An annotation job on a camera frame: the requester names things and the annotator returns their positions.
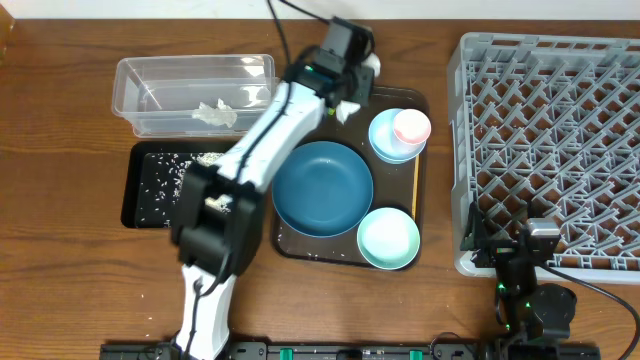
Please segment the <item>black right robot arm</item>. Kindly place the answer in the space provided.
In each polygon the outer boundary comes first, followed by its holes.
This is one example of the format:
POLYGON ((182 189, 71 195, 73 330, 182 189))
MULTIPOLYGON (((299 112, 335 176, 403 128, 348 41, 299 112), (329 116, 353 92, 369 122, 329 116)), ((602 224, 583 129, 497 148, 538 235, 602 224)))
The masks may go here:
POLYGON ((478 267, 495 270, 494 308, 505 335, 480 345, 479 359, 562 360, 573 356, 561 342, 570 336, 577 297, 566 287, 538 282, 536 269, 550 259, 561 239, 550 218, 528 218, 515 239, 489 235, 479 206, 469 206, 462 251, 473 253, 478 267))

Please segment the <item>pile of white rice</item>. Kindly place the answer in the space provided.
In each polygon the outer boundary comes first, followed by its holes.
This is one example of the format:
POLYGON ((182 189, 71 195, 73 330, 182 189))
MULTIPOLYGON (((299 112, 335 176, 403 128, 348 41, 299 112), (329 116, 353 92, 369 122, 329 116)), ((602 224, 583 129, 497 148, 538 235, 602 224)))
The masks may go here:
MULTIPOLYGON (((175 175, 174 177, 175 189, 173 193, 173 203, 176 204, 179 199, 179 196, 182 190, 184 175, 188 167, 193 162, 196 162, 205 167, 209 167, 213 165, 214 162, 221 156, 222 156, 221 153, 216 153, 216 152, 195 153, 195 154, 190 154, 189 159, 182 161, 181 163, 176 165, 173 170, 173 174, 175 175)), ((211 208, 221 211, 222 213, 229 213, 230 212, 229 204, 231 203, 231 201, 232 199, 229 196, 221 195, 217 199, 207 198, 205 200, 205 204, 211 208)))

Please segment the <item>clear plastic wrap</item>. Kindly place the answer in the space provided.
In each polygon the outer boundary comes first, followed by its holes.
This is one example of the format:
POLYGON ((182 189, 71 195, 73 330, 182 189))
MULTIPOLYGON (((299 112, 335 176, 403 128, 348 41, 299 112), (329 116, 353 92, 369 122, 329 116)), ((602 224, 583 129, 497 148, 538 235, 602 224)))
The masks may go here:
POLYGON ((236 111, 220 98, 214 106, 201 102, 199 107, 192 111, 191 117, 212 126, 225 125, 227 128, 231 128, 238 119, 236 111))

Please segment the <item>white tissue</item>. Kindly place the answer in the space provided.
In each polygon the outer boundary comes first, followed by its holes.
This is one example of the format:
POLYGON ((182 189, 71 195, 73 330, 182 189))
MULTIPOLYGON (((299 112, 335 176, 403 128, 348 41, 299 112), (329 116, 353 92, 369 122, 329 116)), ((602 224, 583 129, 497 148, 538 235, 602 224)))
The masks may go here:
MULTIPOLYGON (((369 68, 374 71, 374 77, 377 78, 380 75, 381 71, 381 62, 379 57, 375 53, 371 53, 362 63, 364 68, 369 68)), ((348 118, 357 113, 361 109, 361 105, 343 100, 340 102, 338 107, 336 108, 336 118, 341 123, 344 124, 348 118)))

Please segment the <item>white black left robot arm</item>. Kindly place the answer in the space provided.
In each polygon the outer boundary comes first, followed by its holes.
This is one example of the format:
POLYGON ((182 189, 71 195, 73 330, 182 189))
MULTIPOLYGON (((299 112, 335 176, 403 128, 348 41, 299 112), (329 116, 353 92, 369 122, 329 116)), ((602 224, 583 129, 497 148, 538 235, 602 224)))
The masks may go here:
POLYGON ((255 257, 264 194, 294 147, 321 121, 346 122, 367 106, 380 61, 373 32, 334 17, 321 45, 287 67, 269 107, 212 165, 186 170, 171 221, 185 281, 175 359, 215 359, 230 336, 236 279, 255 257))

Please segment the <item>dark blue plate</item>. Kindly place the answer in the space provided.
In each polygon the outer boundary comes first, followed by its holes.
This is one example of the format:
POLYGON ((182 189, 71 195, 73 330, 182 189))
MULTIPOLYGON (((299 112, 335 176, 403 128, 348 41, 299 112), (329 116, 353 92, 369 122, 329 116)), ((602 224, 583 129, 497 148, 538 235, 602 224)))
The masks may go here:
POLYGON ((310 237, 328 238, 354 228, 368 213, 374 181, 363 158, 336 142, 297 147, 272 184, 280 219, 310 237))

